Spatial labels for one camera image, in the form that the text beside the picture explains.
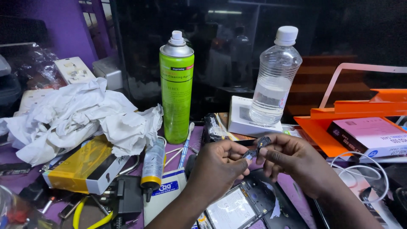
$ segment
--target green spray can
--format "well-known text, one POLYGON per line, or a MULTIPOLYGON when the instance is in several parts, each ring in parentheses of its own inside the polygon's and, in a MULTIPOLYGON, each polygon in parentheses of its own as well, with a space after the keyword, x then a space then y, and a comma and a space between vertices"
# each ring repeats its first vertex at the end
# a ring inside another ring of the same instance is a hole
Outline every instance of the green spray can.
POLYGON ((188 136, 193 71, 194 50, 186 45, 182 32, 175 30, 160 48, 164 135, 171 144, 180 144, 188 136))

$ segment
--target white bottle cap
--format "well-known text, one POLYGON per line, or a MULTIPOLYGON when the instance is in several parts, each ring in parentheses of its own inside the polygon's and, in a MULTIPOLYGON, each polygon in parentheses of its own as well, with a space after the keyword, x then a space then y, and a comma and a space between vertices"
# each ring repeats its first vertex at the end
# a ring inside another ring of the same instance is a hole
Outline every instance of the white bottle cap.
POLYGON ((171 44, 174 45, 183 45, 185 43, 184 38, 182 37, 182 32, 178 30, 173 31, 173 36, 169 40, 171 44))
POLYGON ((298 29, 294 26, 282 26, 278 28, 274 43, 281 46, 291 46, 295 44, 298 29))

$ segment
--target purple table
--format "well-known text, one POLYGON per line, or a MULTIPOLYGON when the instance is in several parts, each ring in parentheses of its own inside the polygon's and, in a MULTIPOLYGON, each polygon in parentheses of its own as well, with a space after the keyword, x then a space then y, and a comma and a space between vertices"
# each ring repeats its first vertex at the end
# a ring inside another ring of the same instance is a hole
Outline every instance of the purple table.
MULTIPOLYGON (((200 149, 201 145, 201 136, 202 136, 202 130, 203 127, 197 126, 195 127, 194 131, 191 134, 191 139, 189 142, 189 145, 191 147, 194 147, 195 149, 200 149)), ((179 145, 171 145, 167 144, 165 147, 166 152, 174 150, 176 148, 182 147, 182 144, 179 145)), ((17 163, 21 162, 20 159, 17 158, 15 155, 15 152, 17 150, 11 147, 11 144, 0 146, 0 161, 2 164, 5 163, 17 163)), ((176 152, 170 153, 167 155, 167 158, 171 158, 176 152)), ((191 150, 188 150, 186 159, 189 157, 189 155, 193 154, 191 150)), ((165 168, 165 172, 169 172, 172 170, 175 170, 178 168, 178 163, 181 158, 181 154, 177 155, 165 168)), ((262 167, 262 165, 256 165, 253 163, 252 165, 249 166, 250 170, 254 170, 257 168, 262 167)), ((25 175, 13 175, 13 176, 3 176, 0 177, 0 185, 4 185, 8 187, 9 189, 13 190, 15 193, 19 193, 24 187, 27 187, 30 183, 32 183, 38 176, 38 170, 40 169, 40 166, 35 167, 30 173, 25 174, 25 175)), ((131 175, 135 176, 141 176, 141 169, 142 169, 142 163, 140 164, 139 168, 132 172, 131 175)), ((305 222, 308 224, 310 229, 316 229, 315 221, 312 217, 311 210, 308 206, 308 203, 304 197, 303 192, 299 189, 296 188, 297 184, 293 181, 293 179, 285 174, 279 174, 278 175, 278 183, 286 193, 286 195, 290 198, 291 202, 294 204, 300 215, 304 218, 305 222)), ((46 213, 46 216, 54 220, 57 223, 61 222, 61 219, 57 216, 58 212, 60 212, 63 207, 66 205, 66 203, 57 203, 53 204, 48 212, 46 213)), ((133 229, 142 229, 144 228, 144 218, 143 218, 143 213, 141 213, 138 217, 137 224, 132 227, 133 229)), ((266 226, 264 223, 259 220, 257 221, 254 225, 250 227, 250 229, 265 229, 266 226)))

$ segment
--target hand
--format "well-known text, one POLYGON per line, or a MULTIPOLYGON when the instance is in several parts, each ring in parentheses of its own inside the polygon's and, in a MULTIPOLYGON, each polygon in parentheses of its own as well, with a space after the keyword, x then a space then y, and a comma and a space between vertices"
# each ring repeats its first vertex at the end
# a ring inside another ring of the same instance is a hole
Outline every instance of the hand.
POLYGON ((264 173, 273 182, 278 173, 285 172, 314 199, 343 186, 336 172, 306 140, 288 134, 267 136, 271 144, 260 149, 256 164, 264 162, 264 173))
POLYGON ((185 187, 209 205, 220 199, 236 179, 249 174, 250 160, 241 158, 248 148, 230 140, 206 144, 200 151, 185 187))

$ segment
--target white paper towel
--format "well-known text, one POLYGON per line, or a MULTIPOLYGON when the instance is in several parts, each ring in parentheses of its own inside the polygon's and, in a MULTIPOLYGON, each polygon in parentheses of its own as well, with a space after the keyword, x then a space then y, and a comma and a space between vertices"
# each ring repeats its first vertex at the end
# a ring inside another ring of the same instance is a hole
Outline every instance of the white paper towel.
POLYGON ((105 134, 117 156, 138 155, 153 144, 162 124, 162 107, 137 108, 120 92, 106 90, 107 81, 71 84, 47 94, 28 114, 0 119, 0 136, 19 149, 32 166, 68 152, 92 135, 105 134))

